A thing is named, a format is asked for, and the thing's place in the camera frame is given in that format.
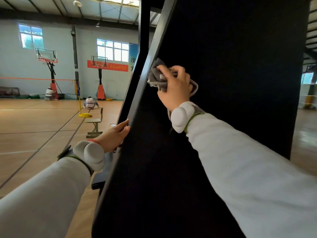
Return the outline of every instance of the chair backrest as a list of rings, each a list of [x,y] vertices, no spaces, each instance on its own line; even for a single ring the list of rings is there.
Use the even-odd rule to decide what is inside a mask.
[[[103,108],[101,108],[100,110],[100,114],[101,114],[100,121],[102,121],[102,112],[103,112]]]

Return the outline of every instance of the blue poster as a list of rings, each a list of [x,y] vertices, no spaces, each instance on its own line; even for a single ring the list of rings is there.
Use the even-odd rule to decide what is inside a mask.
[[[139,53],[139,45],[135,43],[129,43],[129,71],[133,71],[138,53]]]

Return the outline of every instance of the person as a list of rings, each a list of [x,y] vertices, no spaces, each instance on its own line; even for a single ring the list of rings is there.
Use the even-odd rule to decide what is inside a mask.
[[[45,97],[49,98],[50,100],[57,100],[55,98],[55,95],[52,95],[52,94],[55,94],[55,93],[56,93],[56,91],[54,91],[51,87],[49,87],[46,90]]]
[[[86,102],[84,102],[83,108],[94,108],[95,105],[99,108],[99,104],[94,101],[92,97],[88,96],[88,98],[86,98]]]
[[[158,97],[172,111],[172,123],[178,122],[173,111],[189,104],[190,76],[180,66],[172,67],[176,78],[166,67],[158,69],[168,82]],[[130,131],[127,125],[128,120],[92,141],[81,141],[74,147],[78,156],[61,158],[2,198],[0,237],[65,237],[92,170],[104,164],[100,152],[117,147]],[[247,238],[316,236],[316,177],[212,114],[194,114],[185,131],[214,190]],[[95,155],[83,155],[88,146]]]

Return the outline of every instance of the gymnasium floor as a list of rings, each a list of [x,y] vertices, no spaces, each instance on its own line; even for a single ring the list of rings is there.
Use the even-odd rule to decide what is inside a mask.
[[[99,130],[116,123],[121,101],[102,101]],[[78,117],[78,101],[0,99],[0,198],[56,161],[68,145],[75,145],[92,131],[93,124]],[[90,111],[100,117],[100,109]],[[299,109],[291,160],[317,176],[317,111]],[[91,237],[98,190],[87,187],[69,228],[67,238]]]

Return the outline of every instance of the basketball backboard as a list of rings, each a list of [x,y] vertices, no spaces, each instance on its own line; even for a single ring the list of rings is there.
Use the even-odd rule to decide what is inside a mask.
[[[93,66],[98,66],[98,68],[107,67],[108,58],[91,56],[91,64]]]
[[[55,50],[36,48],[35,54],[38,61],[42,61],[42,62],[49,61],[49,62],[57,63],[57,55]]]

